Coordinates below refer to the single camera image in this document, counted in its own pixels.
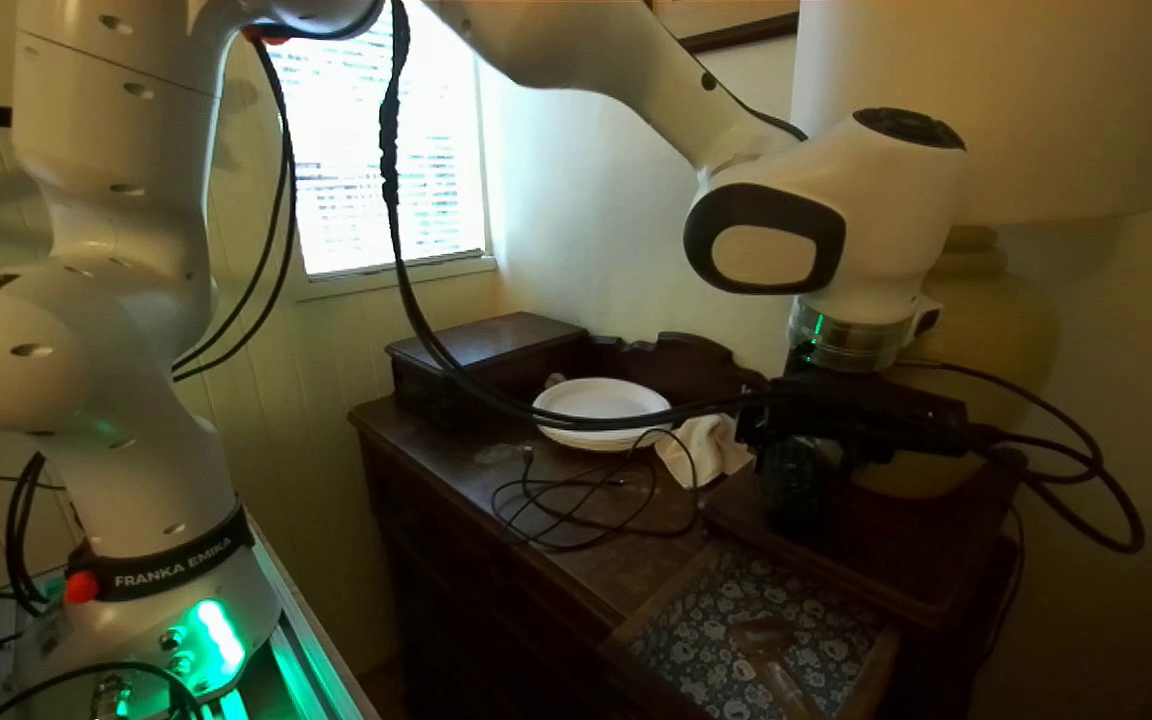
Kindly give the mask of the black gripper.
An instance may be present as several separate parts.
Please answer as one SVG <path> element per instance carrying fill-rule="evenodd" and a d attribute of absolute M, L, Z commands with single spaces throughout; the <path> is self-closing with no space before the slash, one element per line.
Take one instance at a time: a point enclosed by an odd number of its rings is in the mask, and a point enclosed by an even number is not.
<path fill-rule="evenodd" d="M 963 455 L 973 422 L 958 400 L 936 392 L 810 370 L 751 387 L 734 440 L 757 453 L 769 524 L 810 541 L 865 466 L 888 466 L 894 453 Z"/>

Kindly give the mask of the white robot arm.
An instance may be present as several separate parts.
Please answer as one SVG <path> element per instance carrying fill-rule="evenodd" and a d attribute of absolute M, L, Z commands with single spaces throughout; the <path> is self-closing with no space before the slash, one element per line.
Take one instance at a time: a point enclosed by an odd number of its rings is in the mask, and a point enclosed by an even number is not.
<path fill-rule="evenodd" d="M 902 107 L 800 138 L 734 100 L 642 0 L 422 0 L 516 84 L 626 106 L 698 178 L 693 270 L 809 243 L 791 279 L 834 348 L 918 312 L 963 139 Z M 249 30 L 356 37 L 398 0 L 16 0 L 12 149 L 51 248 L 0 270 L 0 428 L 40 443 L 84 524 L 64 595 L 23 624 L 5 703 L 35 720 L 205 720 L 281 633 L 265 549 L 166 370 L 207 328 L 221 72 Z"/>

